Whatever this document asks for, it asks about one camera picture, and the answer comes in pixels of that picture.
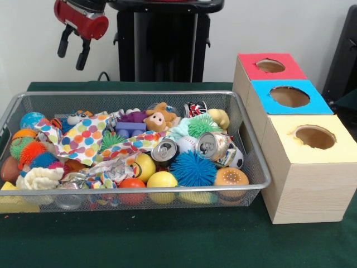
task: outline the wire mesh basket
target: wire mesh basket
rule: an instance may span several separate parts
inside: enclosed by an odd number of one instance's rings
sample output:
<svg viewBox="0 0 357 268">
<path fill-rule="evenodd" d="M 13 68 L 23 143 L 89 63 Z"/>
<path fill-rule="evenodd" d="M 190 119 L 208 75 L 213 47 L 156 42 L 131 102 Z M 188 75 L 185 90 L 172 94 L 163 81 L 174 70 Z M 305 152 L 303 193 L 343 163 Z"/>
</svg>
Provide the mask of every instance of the wire mesh basket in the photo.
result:
<svg viewBox="0 0 357 268">
<path fill-rule="evenodd" d="M 230 91 L 22 93 L 11 100 L 0 120 L 1 143 L 6 144 L 0 165 L 9 156 L 11 137 L 20 129 L 20 120 L 28 112 L 53 118 L 77 109 L 114 112 L 146 109 L 153 103 L 166 102 L 176 107 L 182 117 L 184 103 L 198 101 L 227 112 L 231 121 L 228 133 L 244 155 L 242 171 L 249 178 L 249 185 L 0 191 L 0 213 L 249 206 L 259 191 L 269 185 L 271 177 L 242 101 Z"/>
</svg>

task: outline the stacked boxes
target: stacked boxes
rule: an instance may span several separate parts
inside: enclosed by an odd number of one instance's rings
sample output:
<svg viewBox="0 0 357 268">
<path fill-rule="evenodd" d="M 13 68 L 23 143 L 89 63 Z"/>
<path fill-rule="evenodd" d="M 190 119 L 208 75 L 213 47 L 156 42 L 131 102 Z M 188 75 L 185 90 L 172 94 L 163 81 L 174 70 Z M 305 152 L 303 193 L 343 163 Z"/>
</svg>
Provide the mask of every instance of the stacked boxes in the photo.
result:
<svg viewBox="0 0 357 268">
<path fill-rule="evenodd" d="M 273 223 L 341 221 L 357 188 L 357 144 L 289 54 L 238 55 L 233 91 L 272 174 Z"/>
</svg>

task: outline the polka dot cloth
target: polka dot cloth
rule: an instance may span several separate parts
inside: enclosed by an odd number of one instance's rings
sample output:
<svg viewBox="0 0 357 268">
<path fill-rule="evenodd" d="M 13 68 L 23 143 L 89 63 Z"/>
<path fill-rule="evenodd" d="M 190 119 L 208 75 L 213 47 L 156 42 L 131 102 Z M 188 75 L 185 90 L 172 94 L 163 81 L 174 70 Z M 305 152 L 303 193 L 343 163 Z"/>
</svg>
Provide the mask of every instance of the polka dot cloth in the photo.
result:
<svg viewBox="0 0 357 268">
<path fill-rule="evenodd" d="M 129 138 L 127 142 L 119 143 L 113 145 L 112 147 L 104 150 L 101 154 L 96 155 L 94 163 L 98 164 L 102 161 L 108 161 L 115 158 L 125 158 L 131 155 L 133 152 L 149 152 L 156 145 L 158 145 L 164 137 L 166 137 L 169 132 L 147 131 L 135 137 Z"/>
<path fill-rule="evenodd" d="M 57 155 L 92 165 L 94 159 L 101 160 L 97 153 L 102 144 L 103 132 L 109 116 L 100 115 L 85 119 L 74 126 L 65 136 L 51 125 L 48 120 L 41 120 L 36 129 L 43 132 L 55 145 Z"/>
</svg>

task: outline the blue spiky ball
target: blue spiky ball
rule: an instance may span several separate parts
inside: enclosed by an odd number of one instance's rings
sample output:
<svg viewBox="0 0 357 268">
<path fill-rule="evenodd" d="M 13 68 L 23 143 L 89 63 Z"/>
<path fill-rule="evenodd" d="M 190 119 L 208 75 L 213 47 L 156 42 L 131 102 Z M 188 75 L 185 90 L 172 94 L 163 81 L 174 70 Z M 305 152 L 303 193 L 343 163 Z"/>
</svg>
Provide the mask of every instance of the blue spiky ball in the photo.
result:
<svg viewBox="0 0 357 268">
<path fill-rule="evenodd" d="M 197 152 L 184 152 L 172 163 L 170 172 L 179 186 L 211 186 L 217 169 L 213 162 L 202 158 Z"/>
<path fill-rule="evenodd" d="M 30 168 L 45 168 L 47 169 L 51 164 L 57 162 L 58 159 L 50 152 L 44 152 L 38 155 L 31 163 Z"/>
</svg>

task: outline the green tablecloth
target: green tablecloth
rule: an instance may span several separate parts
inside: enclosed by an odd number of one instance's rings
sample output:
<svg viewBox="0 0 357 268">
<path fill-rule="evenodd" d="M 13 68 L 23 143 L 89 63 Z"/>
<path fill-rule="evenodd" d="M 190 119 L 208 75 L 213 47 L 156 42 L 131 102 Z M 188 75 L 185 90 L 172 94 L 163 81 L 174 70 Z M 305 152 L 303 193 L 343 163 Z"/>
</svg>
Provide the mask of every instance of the green tablecloth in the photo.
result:
<svg viewBox="0 0 357 268">
<path fill-rule="evenodd" d="M 33 83 L 29 90 L 214 90 L 229 83 Z M 248 208 L 10 214 L 0 267 L 357 267 L 357 197 L 338 223 L 271 224 Z"/>
</svg>

